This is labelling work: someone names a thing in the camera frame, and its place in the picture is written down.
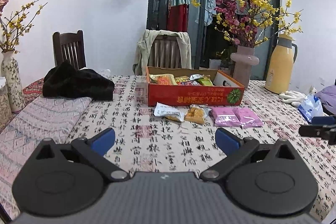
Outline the pink snack packet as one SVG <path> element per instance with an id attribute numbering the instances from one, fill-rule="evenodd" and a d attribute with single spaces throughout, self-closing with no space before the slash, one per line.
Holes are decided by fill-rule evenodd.
<path id="1" fill-rule="evenodd" d="M 233 108 L 233 112 L 240 122 L 241 128 L 262 127 L 261 119 L 247 107 Z"/>
<path id="2" fill-rule="evenodd" d="M 217 127 L 240 127 L 241 125 L 232 107 L 212 107 L 211 115 Z"/>

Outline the blue white plastic bag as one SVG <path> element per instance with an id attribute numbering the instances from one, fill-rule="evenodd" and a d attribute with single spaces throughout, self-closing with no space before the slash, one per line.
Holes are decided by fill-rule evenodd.
<path id="1" fill-rule="evenodd" d="M 308 123 L 311 123 L 314 117 L 323 117 L 322 103 L 314 94 L 307 95 L 298 106 L 298 110 Z"/>

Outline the wooden chair with jacket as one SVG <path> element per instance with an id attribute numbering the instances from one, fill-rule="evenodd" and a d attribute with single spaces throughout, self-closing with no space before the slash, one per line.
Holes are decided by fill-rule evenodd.
<path id="1" fill-rule="evenodd" d="M 155 38 L 149 55 L 150 67 L 181 68 L 181 53 L 176 36 L 159 35 Z"/>

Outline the red cardboard box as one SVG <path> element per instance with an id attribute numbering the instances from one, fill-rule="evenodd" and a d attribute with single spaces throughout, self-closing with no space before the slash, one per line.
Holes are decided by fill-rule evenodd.
<path id="1" fill-rule="evenodd" d="M 150 75 L 172 74 L 175 77 L 200 74 L 208 76 L 213 86 L 159 85 L 150 81 Z M 222 71 L 196 69 L 146 68 L 147 103 L 158 102 L 170 106 L 237 106 L 241 103 L 245 86 Z"/>

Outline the orange green long snack packet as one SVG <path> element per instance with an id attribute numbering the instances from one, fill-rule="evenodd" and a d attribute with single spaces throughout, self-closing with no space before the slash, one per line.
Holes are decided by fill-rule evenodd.
<path id="1" fill-rule="evenodd" d="M 166 73 L 161 75 L 149 75 L 150 82 L 158 85 L 177 85 L 174 75 Z"/>

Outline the yellow thermos jug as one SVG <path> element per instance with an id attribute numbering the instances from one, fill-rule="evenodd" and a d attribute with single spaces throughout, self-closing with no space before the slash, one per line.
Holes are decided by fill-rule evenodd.
<path id="1" fill-rule="evenodd" d="M 293 65 L 297 58 L 297 45 L 293 41 L 294 39 L 289 35 L 278 36 L 265 82 L 266 90 L 272 93 L 280 94 L 288 90 Z"/>

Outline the pink glass vase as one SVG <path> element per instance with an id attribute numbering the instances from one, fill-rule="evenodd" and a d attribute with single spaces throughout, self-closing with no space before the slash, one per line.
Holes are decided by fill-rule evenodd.
<path id="1" fill-rule="evenodd" d="M 252 67 L 259 64 L 259 58 L 255 56 L 255 49 L 238 46 L 237 51 L 231 53 L 230 58 L 235 62 L 233 78 L 248 88 Z"/>

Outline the white gloves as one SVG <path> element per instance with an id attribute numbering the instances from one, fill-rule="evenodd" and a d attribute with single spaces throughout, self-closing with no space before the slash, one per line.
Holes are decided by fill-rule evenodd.
<path id="1" fill-rule="evenodd" d="M 306 94 L 297 91 L 285 91 L 279 95 L 280 101 L 293 107 L 298 107 L 306 98 Z"/>

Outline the patterned ceramic vase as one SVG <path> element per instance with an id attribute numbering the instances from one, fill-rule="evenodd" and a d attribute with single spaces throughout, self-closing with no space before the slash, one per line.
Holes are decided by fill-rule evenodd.
<path id="1" fill-rule="evenodd" d="M 13 113 L 20 112 L 25 107 L 19 66 L 14 58 L 14 51 L 3 52 L 1 74 L 6 78 L 9 104 Z"/>

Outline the black fabric garment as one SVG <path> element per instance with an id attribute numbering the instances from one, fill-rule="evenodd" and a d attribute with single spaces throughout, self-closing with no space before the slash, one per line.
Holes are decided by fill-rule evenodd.
<path id="1" fill-rule="evenodd" d="M 45 76 L 42 94 L 47 98 L 89 97 L 97 101 L 113 99 L 114 82 L 92 69 L 75 69 L 68 61 L 52 68 Z"/>

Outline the beige jacket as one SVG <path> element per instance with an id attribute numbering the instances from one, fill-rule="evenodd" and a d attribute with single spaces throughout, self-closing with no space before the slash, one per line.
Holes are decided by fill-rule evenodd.
<path id="1" fill-rule="evenodd" d="M 137 42 L 135 58 L 132 65 L 133 73 L 136 76 L 146 74 L 146 67 L 149 61 L 151 46 L 158 36 L 167 35 L 177 39 L 180 50 L 181 66 L 183 69 L 192 68 L 191 42 L 187 32 L 172 32 L 167 30 L 145 30 L 143 37 Z"/>

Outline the pink and yellow flower branches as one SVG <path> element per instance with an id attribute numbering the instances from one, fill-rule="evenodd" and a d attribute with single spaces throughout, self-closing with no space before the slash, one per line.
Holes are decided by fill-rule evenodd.
<path id="1" fill-rule="evenodd" d="M 268 41 L 266 30 L 277 27 L 276 34 L 301 33 L 301 12 L 291 12 L 293 0 L 286 0 L 285 6 L 275 6 L 273 0 L 215 0 L 208 8 L 191 0 L 197 8 L 208 12 L 216 19 L 215 29 L 226 41 L 235 46 L 254 48 Z"/>

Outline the green white snack packet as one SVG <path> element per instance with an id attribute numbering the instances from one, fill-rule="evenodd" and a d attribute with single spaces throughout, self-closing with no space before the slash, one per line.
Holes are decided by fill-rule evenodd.
<path id="1" fill-rule="evenodd" d="M 202 86 L 213 86 L 213 82 L 208 77 L 197 79 L 197 83 Z"/>

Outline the folded striped pink cloth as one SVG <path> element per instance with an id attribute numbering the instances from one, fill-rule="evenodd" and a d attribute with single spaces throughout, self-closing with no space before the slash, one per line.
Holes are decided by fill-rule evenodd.
<path id="1" fill-rule="evenodd" d="M 91 100 L 38 97 L 1 132 L 1 205 L 11 218 L 19 214 L 11 187 L 26 160 L 45 138 L 65 143 Z"/>

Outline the dark wooden chair left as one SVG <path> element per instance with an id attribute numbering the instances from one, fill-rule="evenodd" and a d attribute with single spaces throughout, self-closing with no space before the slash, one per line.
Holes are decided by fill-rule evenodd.
<path id="1" fill-rule="evenodd" d="M 84 35 L 82 30 L 76 33 L 55 32 L 52 35 L 55 65 L 68 60 L 75 69 L 86 67 L 84 52 Z"/>

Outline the red hanging garment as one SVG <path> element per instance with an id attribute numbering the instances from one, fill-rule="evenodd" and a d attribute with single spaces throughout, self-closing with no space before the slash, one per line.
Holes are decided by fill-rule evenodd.
<path id="1" fill-rule="evenodd" d="M 187 32 L 189 24 L 189 5 L 191 0 L 169 0 L 167 30 Z"/>

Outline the calligraphy print tablecloth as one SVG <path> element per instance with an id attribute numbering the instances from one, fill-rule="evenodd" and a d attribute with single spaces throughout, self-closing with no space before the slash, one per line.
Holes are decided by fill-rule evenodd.
<path id="1" fill-rule="evenodd" d="M 173 122 L 156 118 L 147 105 L 147 84 L 141 76 L 114 76 L 112 102 L 92 101 L 72 130 L 52 135 L 54 141 L 67 143 L 78 137 L 90 138 L 111 127 L 116 141 L 106 158 L 128 171 L 201 173 L 224 158 L 215 143 L 214 122 L 204 124 Z M 305 123 L 299 111 L 282 103 L 264 89 L 262 81 L 252 81 L 244 92 L 242 106 L 250 108 L 263 126 L 234 127 L 240 138 L 251 136 L 261 143 L 287 139 L 301 155 L 319 185 L 311 215 L 323 220 L 335 211 L 335 147 L 325 140 L 303 138 L 299 127 Z"/>

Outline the oat crisp snack bag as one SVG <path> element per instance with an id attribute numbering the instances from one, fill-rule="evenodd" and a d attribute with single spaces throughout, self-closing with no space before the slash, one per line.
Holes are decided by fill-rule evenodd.
<path id="1" fill-rule="evenodd" d="M 207 105 L 191 105 L 185 114 L 185 120 L 197 124 L 204 124 L 211 109 Z"/>

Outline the white silver snack packet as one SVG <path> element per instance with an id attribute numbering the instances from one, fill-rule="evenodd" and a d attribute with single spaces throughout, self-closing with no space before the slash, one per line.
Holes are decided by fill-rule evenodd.
<path id="1" fill-rule="evenodd" d="M 183 122 L 185 120 L 185 113 L 182 110 L 159 102 L 154 109 L 154 116 L 167 118 L 176 122 Z"/>

